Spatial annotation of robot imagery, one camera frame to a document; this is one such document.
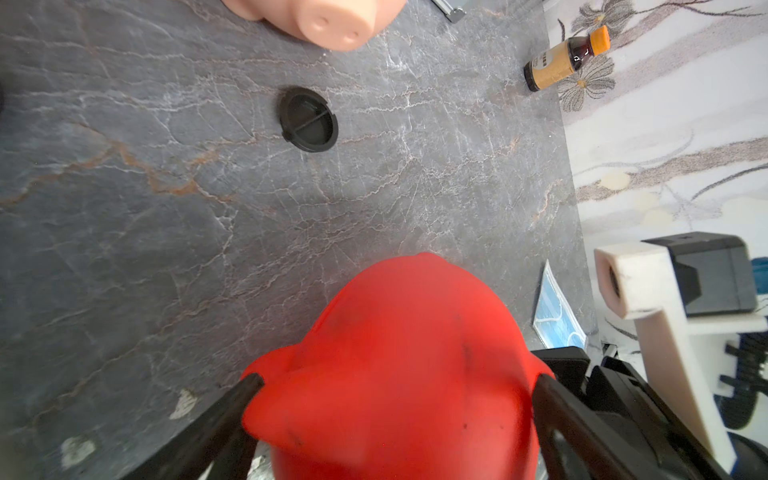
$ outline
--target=black circular cap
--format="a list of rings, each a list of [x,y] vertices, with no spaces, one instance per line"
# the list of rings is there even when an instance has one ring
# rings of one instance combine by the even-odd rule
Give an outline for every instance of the black circular cap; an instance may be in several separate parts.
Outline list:
[[[326,151],[339,137],[339,122],[328,102],[307,88],[286,93],[280,102],[280,124],[283,137],[304,151]]]

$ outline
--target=red rubber cap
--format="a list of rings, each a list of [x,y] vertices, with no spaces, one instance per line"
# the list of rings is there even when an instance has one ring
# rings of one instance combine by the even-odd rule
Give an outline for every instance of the red rubber cap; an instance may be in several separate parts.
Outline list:
[[[278,480],[534,478],[531,394],[551,371],[491,289],[435,255],[363,271],[252,372],[266,385],[243,427]]]

